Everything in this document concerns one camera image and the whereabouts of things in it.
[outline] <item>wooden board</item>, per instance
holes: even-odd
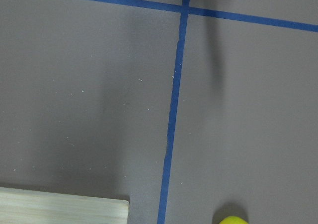
[[[0,188],[1,224],[126,224],[123,200]]]

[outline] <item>wooden plank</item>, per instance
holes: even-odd
[[[0,188],[1,224],[126,224],[128,201]]]

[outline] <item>yellow round object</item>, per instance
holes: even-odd
[[[242,218],[230,216],[223,219],[223,221],[221,221],[220,224],[248,224],[248,223],[244,221]]]

